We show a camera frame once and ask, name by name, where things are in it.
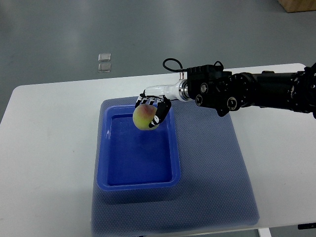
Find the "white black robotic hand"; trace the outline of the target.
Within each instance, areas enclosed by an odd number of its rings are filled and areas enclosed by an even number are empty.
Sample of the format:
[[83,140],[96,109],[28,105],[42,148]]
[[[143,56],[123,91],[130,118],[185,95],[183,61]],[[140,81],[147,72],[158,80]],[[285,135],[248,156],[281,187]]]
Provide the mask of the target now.
[[143,93],[138,96],[135,108],[141,104],[146,104],[147,102],[149,102],[150,105],[157,102],[156,113],[152,121],[149,123],[149,128],[153,128],[164,121],[171,108],[171,101],[173,100],[179,100],[181,102],[191,101],[188,94],[186,79],[180,80],[174,85],[157,85],[147,87]]

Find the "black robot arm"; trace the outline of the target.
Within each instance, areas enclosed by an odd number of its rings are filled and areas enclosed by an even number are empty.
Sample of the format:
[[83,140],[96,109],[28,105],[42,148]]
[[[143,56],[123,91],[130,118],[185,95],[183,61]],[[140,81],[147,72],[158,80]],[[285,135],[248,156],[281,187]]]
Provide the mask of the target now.
[[217,61],[177,71],[187,74],[181,93],[197,106],[215,109],[221,117],[250,106],[316,113],[315,65],[293,73],[233,74]]

